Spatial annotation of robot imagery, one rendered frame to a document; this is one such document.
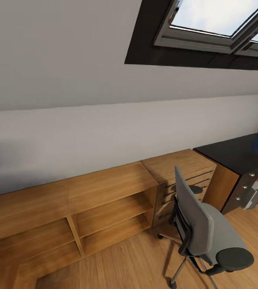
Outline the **swivel chair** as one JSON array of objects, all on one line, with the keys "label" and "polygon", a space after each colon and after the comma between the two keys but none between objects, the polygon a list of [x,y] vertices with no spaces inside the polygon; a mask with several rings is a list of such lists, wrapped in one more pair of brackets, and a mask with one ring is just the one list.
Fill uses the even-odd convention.
[{"label": "swivel chair", "polygon": [[[168,223],[178,229],[181,240],[161,232],[158,237],[181,243],[178,253],[185,258],[170,280],[170,288],[177,289],[175,280],[189,260],[192,266],[200,274],[207,275],[214,288],[218,289],[212,275],[246,269],[253,265],[254,257],[227,218],[217,208],[198,200],[195,194],[203,193],[203,189],[188,185],[178,166],[175,166],[174,170],[175,204]],[[201,271],[195,257],[205,271]],[[213,268],[207,269],[203,260]]]}]

